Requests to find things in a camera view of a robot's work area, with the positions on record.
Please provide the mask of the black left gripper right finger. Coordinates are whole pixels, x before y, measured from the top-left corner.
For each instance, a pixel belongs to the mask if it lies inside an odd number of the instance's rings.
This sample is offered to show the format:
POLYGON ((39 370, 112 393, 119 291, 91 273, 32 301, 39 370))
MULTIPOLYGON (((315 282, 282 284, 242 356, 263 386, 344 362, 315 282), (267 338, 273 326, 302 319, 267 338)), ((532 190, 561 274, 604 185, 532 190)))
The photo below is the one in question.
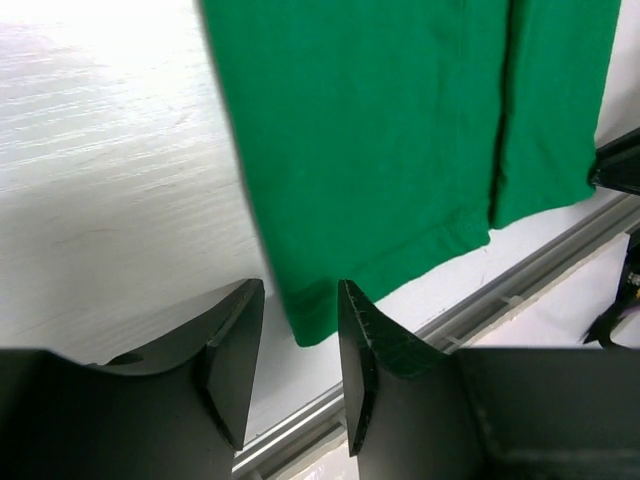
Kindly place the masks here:
POLYGON ((356 456, 380 390, 379 372, 413 379, 446 354, 385 315, 352 280, 338 282, 338 335, 349 454, 356 456))

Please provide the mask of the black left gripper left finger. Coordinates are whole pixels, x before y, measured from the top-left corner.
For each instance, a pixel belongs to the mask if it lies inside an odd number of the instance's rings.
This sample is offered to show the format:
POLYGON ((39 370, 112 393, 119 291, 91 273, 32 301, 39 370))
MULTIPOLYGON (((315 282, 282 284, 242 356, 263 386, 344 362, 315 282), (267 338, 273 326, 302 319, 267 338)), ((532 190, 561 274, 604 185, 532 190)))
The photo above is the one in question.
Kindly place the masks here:
POLYGON ((264 285, 99 367, 100 441, 110 448, 240 449, 263 324, 264 285))

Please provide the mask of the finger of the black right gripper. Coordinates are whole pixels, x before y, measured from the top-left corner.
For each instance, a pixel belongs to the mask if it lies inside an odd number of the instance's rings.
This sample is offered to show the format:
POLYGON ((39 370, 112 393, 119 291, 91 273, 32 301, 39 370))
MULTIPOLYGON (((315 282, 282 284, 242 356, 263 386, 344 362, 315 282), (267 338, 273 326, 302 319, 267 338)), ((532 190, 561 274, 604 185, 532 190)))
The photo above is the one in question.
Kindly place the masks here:
POLYGON ((640 128, 622 135, 596 150, 589 182, 617 192, 640 194, 640 128))

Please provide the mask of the green t shirt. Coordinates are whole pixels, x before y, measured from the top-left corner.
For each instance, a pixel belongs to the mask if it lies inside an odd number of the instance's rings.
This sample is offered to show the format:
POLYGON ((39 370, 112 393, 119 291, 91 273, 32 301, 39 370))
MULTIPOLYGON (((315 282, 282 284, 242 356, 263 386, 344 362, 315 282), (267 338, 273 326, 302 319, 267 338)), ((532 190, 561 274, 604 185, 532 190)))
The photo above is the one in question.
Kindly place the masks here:
POLYGON ((298 345, 592 192, 616 1, 205 1, 254 217, 298 345))

